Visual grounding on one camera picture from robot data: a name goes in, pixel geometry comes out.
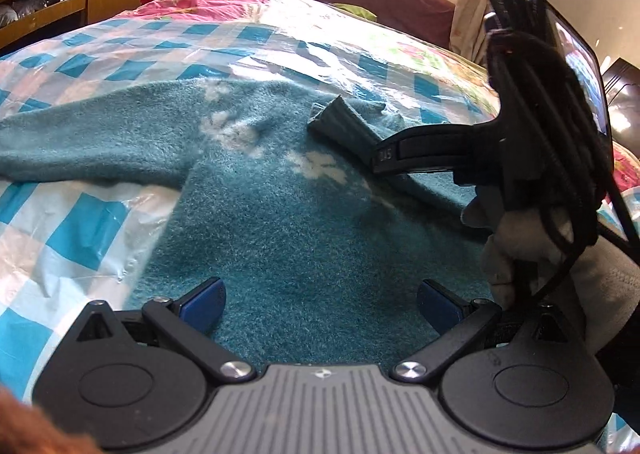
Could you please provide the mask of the grey gloved right hand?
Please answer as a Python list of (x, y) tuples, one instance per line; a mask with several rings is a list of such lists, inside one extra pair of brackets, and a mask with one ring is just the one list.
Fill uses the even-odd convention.
[[(567, 256), (552, 243), (536, 210), (506, 211), (495, 187), (477, 186), (463, 209), (463, 224), (489, 229), (480, 255), (491, 295), (507, 309), (515, 302), (516, 261), (538, 265), (538, 278), (529, 283), (540, 292), (558, 273)], [(587, 349), (597, 353), (620, 335), (639, 303), (639, 266), (604, 237), (588, 247), (549, 292)]]

